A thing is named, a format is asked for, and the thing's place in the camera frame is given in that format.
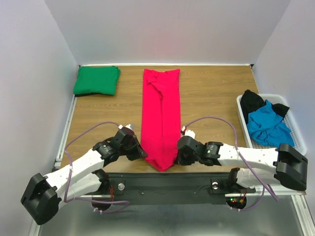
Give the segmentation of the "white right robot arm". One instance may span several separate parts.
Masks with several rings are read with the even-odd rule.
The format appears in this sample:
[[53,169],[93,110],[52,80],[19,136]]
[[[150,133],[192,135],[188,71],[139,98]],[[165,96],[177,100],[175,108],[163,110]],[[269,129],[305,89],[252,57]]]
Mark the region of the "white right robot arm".
[[202,144],[183,136],[177,142],[177,149],[179,165],[199,162],[206,166],[234,166],[226,180],[232,192],[263,184],[280,184],[296,191],[307,189],[308,160],[288,144],[256,149],[220,142]]

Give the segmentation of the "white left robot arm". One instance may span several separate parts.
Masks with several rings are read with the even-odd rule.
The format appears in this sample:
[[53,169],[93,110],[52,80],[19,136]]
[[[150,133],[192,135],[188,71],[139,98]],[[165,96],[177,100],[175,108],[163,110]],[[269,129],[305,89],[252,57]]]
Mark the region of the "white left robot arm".
[[38,225],[50,221],[66,203],[83,195],[113,192],[103,167],[126,156],[128,160],[146,158],[134,131],[120,126],[114,137],[96,143],[82,157],[46,175],[32,176],[22,195],[21,204]]

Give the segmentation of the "pink red t shirt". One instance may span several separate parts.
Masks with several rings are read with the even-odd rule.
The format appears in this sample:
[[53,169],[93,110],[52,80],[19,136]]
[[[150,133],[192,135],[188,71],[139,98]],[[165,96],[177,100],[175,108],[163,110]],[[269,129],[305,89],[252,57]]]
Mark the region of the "pink red t shirt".
[[158,171],[166,171],[177,157],[181,137],[180,69],[143,74],[141,146],[145,160]]

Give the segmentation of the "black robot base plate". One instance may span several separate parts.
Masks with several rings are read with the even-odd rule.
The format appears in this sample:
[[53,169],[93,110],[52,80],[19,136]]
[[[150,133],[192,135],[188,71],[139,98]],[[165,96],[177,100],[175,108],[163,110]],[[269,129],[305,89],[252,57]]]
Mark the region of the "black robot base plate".
[[90,195],[110,199],[110,186],[115,201],[131,205],[224,205],[227,194],[255,193],[230,183],[229,173],[109,173],[105,184]]

